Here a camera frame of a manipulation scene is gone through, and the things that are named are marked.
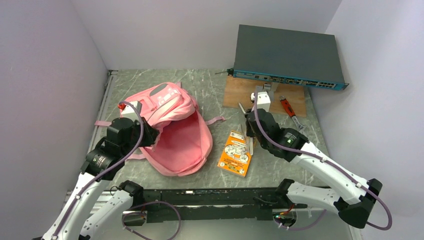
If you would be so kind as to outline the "pink student backpack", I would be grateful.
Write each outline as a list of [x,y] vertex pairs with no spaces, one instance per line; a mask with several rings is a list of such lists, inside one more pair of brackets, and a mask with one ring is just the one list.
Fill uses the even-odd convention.
[[208,128],[223,116],[204,120],[194,96],[180,82],[165,82],[125,99],[159,131],[153,146],[140,147],[130,160],[146,159],[159,173],[183,177],[197,172],[213,147]]

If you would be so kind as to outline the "dark green book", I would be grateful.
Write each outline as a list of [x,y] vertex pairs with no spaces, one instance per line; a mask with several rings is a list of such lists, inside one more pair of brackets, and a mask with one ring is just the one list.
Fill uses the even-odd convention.
[[241,113],[242,113],[242,117],[240,118],[241,119],[240,120],[241,132],[242,132],[243,137],[245,139],[247,150],[248,150],[249,154],[251,156],[253,156],[253,154],[254,154],[254,138],[248,135],[249,124],[248,124],[247,119],[246,119],[247,112],[240,102],[238,103],[238,106],[239,106]]

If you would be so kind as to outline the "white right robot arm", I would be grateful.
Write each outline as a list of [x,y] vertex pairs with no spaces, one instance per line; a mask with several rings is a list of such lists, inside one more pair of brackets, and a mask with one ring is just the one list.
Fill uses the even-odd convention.
[[249,109],[244,117],[247,135],[256,138],[264,150],[301,166],[327,184],[327,188],[321,188],[285,178],[275,194],[280,207],[310,205],[335,213],[358,229],[371,224],[369,217],[383,187],[379,180],[365,179],[346,170],[296,129],[280,127],[264,109]]

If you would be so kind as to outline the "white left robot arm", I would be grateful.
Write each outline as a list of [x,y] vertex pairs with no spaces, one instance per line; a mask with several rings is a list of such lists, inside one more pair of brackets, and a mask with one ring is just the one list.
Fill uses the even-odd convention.
[[93,240],[111,225],[113,218],[128,208],[139,209],[144,203],[143,187],[126,180],[118,186],[115,196],[91,214],[98,198],[136,149],[156,143],[159,130],[141,121],[126,117],[114,119],[94,149],[85,157],[81,172],[61,213],[42,240]]

